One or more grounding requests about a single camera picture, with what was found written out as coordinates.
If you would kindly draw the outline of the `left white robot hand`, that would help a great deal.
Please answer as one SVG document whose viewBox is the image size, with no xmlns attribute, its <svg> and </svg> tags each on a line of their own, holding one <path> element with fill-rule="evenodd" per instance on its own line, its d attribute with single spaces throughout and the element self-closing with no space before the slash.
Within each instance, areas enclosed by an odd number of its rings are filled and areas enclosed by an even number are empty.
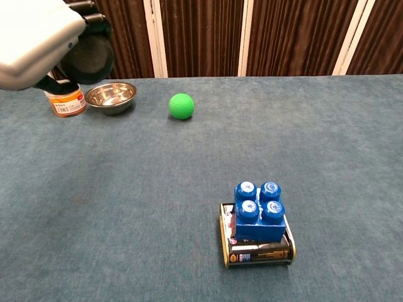
<svg viewBox="0 0 403 302">
<path fill-rule="evenodd" d="M 69 94 L 106 79 L 111 32 L 94 1 L 1 1 L 1 89 Z"/>
</svg>

